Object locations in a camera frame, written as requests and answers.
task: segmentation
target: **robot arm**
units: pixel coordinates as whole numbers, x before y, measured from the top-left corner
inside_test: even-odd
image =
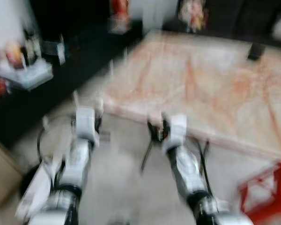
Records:
[[[78,206],[87,182],[92,151],[99,144],[100,124],[101,115],[96,117],[92,108],[77,110],[77,138],[62,159],[48,199],[27,225],[78,225]]]
[[[204,187],[196,157],[183,146],[185,136],[186,117],[173,117],[162,149],[170,161],[178,192],[192,210],[197,225],[253,225],[245,215],[218,211],[216,200]]]

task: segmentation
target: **pink marble surface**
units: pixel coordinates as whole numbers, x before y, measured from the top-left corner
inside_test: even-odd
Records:
[[[151,33],[114,71],[107,111],[146,121],[185,113],[200,138],[281,160],[281,50],[246,59],[250,44]]]

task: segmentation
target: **white wall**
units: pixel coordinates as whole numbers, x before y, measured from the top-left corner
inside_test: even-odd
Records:
[[[130,0],[133,19],[143,19],[144,30],[160,29],[163,22],[175,15],[177,0]]]
[[[0,48],[22,40],[22,23],[31,23],[25,0],[0,0]]]
[[[0,0],[0,48],[9,41],[22,40],[22,23],[31,23],[27,0]],[[144,19],[144,30],[158,29],[174,16],[177,0],[130,0],[130,15]]]

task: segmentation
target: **red stool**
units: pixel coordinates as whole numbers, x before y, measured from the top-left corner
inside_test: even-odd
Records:
[[[265,180],[274,176],[274,185],[276,189],[271,190]],[[267,202],[259,203],[257,206],[250,210],[245,209],[246,200],[249,193],[249,186],[257,185],[271,192],[271,198]],[[262,174],[250,179],[245,184],[239,187],[241,194],[241,211],[245,213],[255,225],[265,222],[267,219],[281,214],[281,163],[269,170],[264,171]]]

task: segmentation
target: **tile floor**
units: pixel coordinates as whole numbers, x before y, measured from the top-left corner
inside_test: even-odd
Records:
[[[80,104],[91,105],[93,88],[102,82],[96,76],[79,90]],[[58,106],[50,115],[71,112],[72,100]],[[36,126],[12,149],[23,168],[37,162]],[[111,133],[92,158],[88,185],[80,204],[81,225],[105,225],[116,218],[131,220],[132,225],[192,225],[192,214],[180,201],[167,158],[155,147],[145,172],[139,174],[142,156],[149,142],[147,127],[130,120],[104,114],[102,130]],[[207,170],[214,194],[238,209],[237,185],[272,165],[270,160],[250,157],[211,145]],[[17,194],[0,208],[0,225],[19,225],[14,218]],[[275,220],[271,224],[280,224]]]

